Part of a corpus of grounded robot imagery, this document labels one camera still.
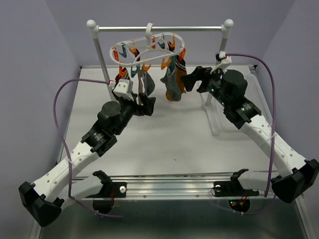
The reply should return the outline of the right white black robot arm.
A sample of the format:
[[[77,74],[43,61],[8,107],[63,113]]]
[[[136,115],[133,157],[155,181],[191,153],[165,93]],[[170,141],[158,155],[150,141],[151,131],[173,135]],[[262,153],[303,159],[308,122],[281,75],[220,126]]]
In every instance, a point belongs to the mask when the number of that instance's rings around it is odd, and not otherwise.
[[[182,76],[181,81],[188,92],[199,81],[197,92],[214,97],[223,106],[226,118],[253,140],[277,169],[275,177],[246,169],[234,173],[229,182],[232,193],[266,190],[270,183],[272,193],[281,201],[291,203],[314,184],[319,174],[318,161],[306,159],[273,131],[274,125],[269,124],[261,110],[245,97],[248,82],[241,72],[198,66],[192,73]]]

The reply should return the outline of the yellow orange clothes peg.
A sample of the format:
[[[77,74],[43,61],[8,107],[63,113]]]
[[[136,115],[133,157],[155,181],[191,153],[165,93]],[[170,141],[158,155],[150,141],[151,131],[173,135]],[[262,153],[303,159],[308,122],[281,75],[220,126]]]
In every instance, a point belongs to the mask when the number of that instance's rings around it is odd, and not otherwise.
[[[151,64],[146,65],[145,63],[142,65],[142,71],[147,72],[151,68]]]

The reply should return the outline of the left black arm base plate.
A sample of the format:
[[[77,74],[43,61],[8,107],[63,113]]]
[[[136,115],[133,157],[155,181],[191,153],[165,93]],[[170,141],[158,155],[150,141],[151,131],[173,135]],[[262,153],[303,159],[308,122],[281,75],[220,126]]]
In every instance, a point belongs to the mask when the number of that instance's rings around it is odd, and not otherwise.
[[[99,192],[102,198],[125,198],[126,193],[127,183],[124,181],[106,183]]]

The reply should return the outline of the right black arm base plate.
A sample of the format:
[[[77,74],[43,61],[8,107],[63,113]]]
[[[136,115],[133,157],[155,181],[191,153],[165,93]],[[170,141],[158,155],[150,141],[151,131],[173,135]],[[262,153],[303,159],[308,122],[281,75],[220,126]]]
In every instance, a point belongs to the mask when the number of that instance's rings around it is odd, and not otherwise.
[[[213,184],[213,194],[216,197],[234,196],[234,189],[231,181],[215,181]]]

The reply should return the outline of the white round clip hanger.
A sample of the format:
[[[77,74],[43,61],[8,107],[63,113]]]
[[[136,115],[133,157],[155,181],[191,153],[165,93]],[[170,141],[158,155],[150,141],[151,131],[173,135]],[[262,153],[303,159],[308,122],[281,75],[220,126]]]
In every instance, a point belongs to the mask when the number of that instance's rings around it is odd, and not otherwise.
[[[109,55],[119,67],[126,67],[131,73],[131,66],[152,64],[160,61],[161,69],[171,63],[171,57],[183,59],[186,54],[183,38],[172,32],[152,33],[153,24],[146,26],[145,36],[118,42],[110,48]]]

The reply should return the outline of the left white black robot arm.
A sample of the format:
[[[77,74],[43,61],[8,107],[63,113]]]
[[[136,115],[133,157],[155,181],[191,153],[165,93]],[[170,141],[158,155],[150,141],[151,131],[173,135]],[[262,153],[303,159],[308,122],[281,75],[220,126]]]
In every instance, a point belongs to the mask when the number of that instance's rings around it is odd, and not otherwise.
[[[42,177],[19,186],[23,206],[41,227],[53,223],[65,208],[82,198],[111,195],[115,191],[111,178],[101,170],[93,172],[88,180],[76,184],[72,180],[117,143],[116,137],[133,116],[151,116],[155,103],[155,97],[144,93],[104,103],[95,123],[73,150],[66,150],[64,159]]]

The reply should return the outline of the mustard brown striped sock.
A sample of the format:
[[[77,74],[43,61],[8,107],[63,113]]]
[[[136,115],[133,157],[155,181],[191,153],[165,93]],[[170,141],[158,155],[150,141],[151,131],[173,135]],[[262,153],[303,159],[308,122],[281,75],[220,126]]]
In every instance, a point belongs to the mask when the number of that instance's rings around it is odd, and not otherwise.
[[[169,65],[166,71],[166,98],[171,102],[179,102],[182,94],[186,93],[186,89],[182,76],[187,74],[185,61],[179,60],[178,56],[174,56],[172,63]]]

